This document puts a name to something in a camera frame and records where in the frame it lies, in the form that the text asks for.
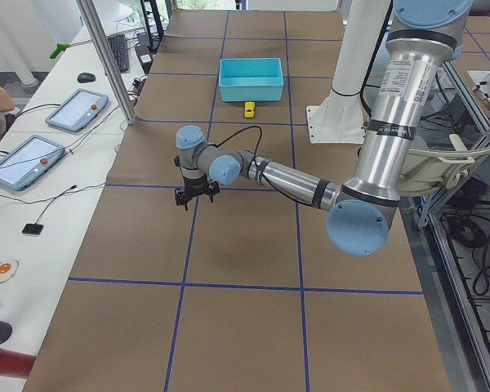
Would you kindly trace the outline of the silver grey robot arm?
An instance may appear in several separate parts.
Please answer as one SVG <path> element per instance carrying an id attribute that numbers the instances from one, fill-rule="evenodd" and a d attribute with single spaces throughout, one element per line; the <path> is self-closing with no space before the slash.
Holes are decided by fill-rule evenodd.
<path id="1" fill-rule="evenodd" d="M 399 205 L 399 174 L 439 66 L 461 52 L 469 1 L 354 1 L 329 95 L 308 109 L 310 139 L 361 146 L 341 185 L 286 167 L 253 150 L 223 150 L 195 125 L 176 133 L 184 184 L 179 206 L 213 196 L 239 177 L 325 210 L 332 243 L 355 256 L 385 244 Z"/>

